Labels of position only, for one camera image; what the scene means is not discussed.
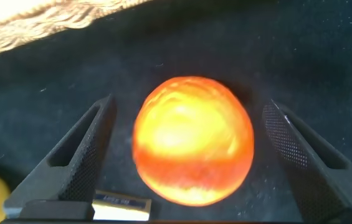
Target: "orange ball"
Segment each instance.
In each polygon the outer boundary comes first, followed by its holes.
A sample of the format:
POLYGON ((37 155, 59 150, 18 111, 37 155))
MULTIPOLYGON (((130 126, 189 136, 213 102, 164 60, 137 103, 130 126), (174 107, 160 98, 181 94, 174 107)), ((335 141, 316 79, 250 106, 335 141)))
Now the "orange ball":
POLYGON ((252 123, 217 81, 176 77, 145 100, 133 132, 143 181, 165 199, 189 206, 218 202, 242 184, 252 165, 252 123))

